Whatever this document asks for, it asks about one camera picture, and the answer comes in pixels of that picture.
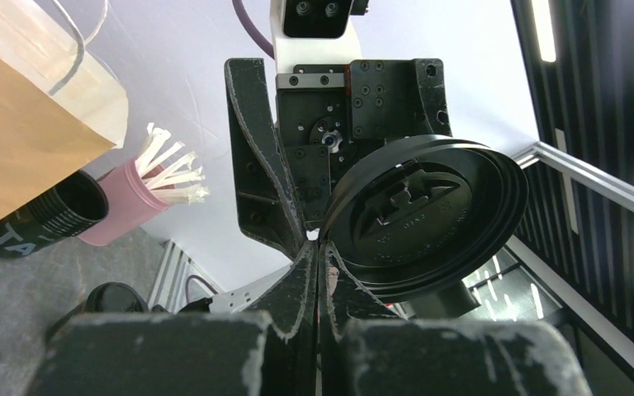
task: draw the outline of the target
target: wrapped straw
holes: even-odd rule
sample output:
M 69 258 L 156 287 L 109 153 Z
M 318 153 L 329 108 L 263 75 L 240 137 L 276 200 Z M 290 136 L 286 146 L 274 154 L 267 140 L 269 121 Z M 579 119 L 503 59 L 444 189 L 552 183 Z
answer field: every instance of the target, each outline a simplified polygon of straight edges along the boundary
M 162 181 L 157 183 L 154 186 L 154 189 L 158 189 L 161 187 L 171 186 L 172 184 L 181 184 L 190 182 L 198 182 L 205 180 L 206 177 L 202 175 L 203 168 L 199 167 L 195 171 L 185 171 L 185 172 L 175 172 L 176 176 L 169 175 L 165 177 Z
M 152 162 L 150 162 L 145 169 L 138 169 L 140 176 L 144 177 L 144 175 L 151 172 L 152 169 L 156 168 L 157 166 L 159 166 L 159 164 L 169 159 L 172 155 L 178 152 L 178 150 L 183 149 L 184 145 L 185 144 L 183 144 L 182 142 L 174 143 L 170 149 L 166 150 L 161 155 L 153 159 Z
M 145 183 L 145 185 L 150 190 L 157 188 L 157 186 L 161 184 L 163 179 L 165 179 L 168 175 L 176 172 L 180 167 L 184 165 L 191 167 L 191 165 L 193 164 L 193 160 L 195 160 L 197 157 L 198 156 L 196 155 L 195 152 L 190 152 L 184 155 L 183 157 L 179 158 L 175 163 L 171 164 L 169 167 L 164 169 L 157 176 L 150 178 L 149 181 Z
M 205 180 L 202 174 L 202 167 L 191 170 L 193 161 L 198 157 L 195 152 L 183 155 L 169 167 L 162 170 L 158 175 L 152 177 L 144 177 L 153 169 L 161 165 L 181 150 L 184 146 L 181 142 L 175 142 L 166 151 L 159 154 L 167 140 L 171 138 L 171 133 L 161 128 L 155 128 L 154 123 L 147 125 L 147 139 L 140 151 L 140 155 L 135 160 L 135 168 L 144 182 L 144 185 L 150 189 L 159 199 L 169 204 L 192 204 L 202 202 L 210 192 L 200 183 L 192 184 L 184 188 L 162 189 L 163 187 L 174 186 L 177 184 L 198 182 Z
M 169 138 L 171 138 L 171 133 L 167 130 L 162 130 L 161 128 L 154 128 L 152 130 L 148 137 L 149 144 L 146 144 L 145 142 L 147 148 L 143 149 L 135 160 L 135 167 L 140 175 L 144 175 L 140 171 L 149 166 L 149 163 L 152 162 L 154 156 L 157 155 L 164 142 L 166 142 Z

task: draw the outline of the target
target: light strip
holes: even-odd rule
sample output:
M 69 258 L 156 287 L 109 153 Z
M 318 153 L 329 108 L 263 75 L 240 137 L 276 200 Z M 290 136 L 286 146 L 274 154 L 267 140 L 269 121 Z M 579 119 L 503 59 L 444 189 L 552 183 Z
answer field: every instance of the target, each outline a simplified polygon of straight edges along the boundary
M 512 300 L 509 298 L 509 295 L 507 295 L 506 293 L 504 294 L 504 301 L 507 302 L 507 308 L 509 308 L 509 311 L 512 314 L 512 320 L 516 322 L 518 320 L 518 311 L 516 309 L 516 306 L 512 304 Z
M 548 0 L 532 0 L 533 20 L 536 22 L 536 36 L 541 50 L 541 59 L 546 62 L 556 61 L 556 43 L 553 39 L 553 22 L 551 5 Z
M 475 296 L 475 299 L 477 299 L 477 304 L 482 304 L 482 298 L 480 297 L 480 291 L 476 287 L 472 288 L 472 294 Z
M 487 287 L 490 288 L 490 293 L 492 294 L 492 298 L 494 301 L 497 301 L 497 293 L 494 292 L 494 287 L 492 286 L 492 280 L 490 280 L 490 273 L 485 270 L 485 278 L 487 278 Z
M 494 263 L 494 270 L 499 274 L 499 278 L 502 279 L 502 270 L 499 268 L 499 260 L 497 255 L 492 256 L 492 262 Z
M 541 305 L 541 295 L 538 294 L 538 288 L 535 284 L 531 284 L 531 294 L 533 295 L 533 303 L 536 305 L 536 315 L 539 319 L 543 319 L 543 306 Z
M 490 304 L 490 301 L 488 299 L 485 300 L 485 305 L 487 306 L 487 310 L 490 312 L 492 321 L 497 322 L 497 314 L 494 313 L 494 310 L 492 309 L 492 304 Z

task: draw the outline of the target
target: black lid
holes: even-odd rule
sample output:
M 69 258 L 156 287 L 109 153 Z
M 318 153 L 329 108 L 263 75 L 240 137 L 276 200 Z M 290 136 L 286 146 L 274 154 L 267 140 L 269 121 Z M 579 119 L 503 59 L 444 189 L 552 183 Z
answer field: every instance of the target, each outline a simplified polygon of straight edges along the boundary
M 98 286 L 88 297 L 93 312 L 148 312 L 147 303 L 132 287 L 118 282 Z
M 474 142 L 421 135 L 356 163 L 334 188 L 321 237 L 385 302 L 460 280 L 506 243 L 523 216 L 521 168 Z

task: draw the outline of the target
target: white backdrop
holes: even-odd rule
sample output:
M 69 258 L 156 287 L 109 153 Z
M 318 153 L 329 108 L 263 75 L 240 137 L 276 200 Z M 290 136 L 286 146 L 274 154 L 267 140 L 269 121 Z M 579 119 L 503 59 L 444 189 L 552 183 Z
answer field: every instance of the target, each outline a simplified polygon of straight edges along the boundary
M 61 24 L 50 0 L 36 2 Z M 103 1 L 61 2 L 87 36 Z M 268 35 L 268 0 L 245 3 Z M 371 0 L 370 9 L 354 18 L 365 58 L 443 60 L 454 136 L 507 154 L 538 140 L 509 0 Z M 211 195 L 204 204 L 173 207 L 144 228 L 173 239 L 224 290 L 288 264 L 237 225 L 223 64 L 266 56 L 244 32 L 231 1 L 111 0 L 88 52 L 127 91 L 130 119 L 125 147 L 87 170 L 98 176 L 136 155 L 153 121 L 198 152 Z M 273 96 L 270 59 L 266 70 Z

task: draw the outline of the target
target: brown paper bag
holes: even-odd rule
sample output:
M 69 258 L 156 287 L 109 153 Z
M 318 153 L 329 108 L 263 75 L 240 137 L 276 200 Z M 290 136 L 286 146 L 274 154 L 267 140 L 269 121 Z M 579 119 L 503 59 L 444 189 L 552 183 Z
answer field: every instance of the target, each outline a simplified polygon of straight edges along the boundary
M 0 219 L 94 158 L 121 147 L 122 86 L 31 0 L 0 0 Z
M 0 60 L 0 219 L 113 145 Z

